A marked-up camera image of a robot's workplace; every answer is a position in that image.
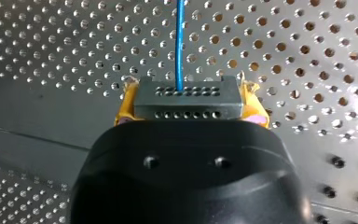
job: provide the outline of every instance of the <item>silver perforated sheet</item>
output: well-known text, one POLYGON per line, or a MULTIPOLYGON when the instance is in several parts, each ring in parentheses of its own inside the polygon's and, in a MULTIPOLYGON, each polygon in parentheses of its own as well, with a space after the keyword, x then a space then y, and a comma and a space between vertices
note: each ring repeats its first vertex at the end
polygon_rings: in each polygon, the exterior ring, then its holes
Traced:
MULTIPOLYGON (((0 1, 0 129, 90 147, 124 80, 173 80, 175 5, 0 1)), ((186 81, 259 83, 315 214, 358 223, 358 0, 187 0, 183 25, 186 81)))

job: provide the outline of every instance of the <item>metal floor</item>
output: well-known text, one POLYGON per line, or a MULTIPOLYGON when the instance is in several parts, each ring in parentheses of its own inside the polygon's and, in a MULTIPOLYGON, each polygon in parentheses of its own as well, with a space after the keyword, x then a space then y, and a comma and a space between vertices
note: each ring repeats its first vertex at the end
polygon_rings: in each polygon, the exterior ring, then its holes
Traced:
MULTIPOLYGON (((69 222, 123 80, 173 80, 175 6, 0 1, 0 223, 69 222)), ((258 82, 316 222, 358 223, 358 0, 187 0, 184 26, 186 81, 258 82)))

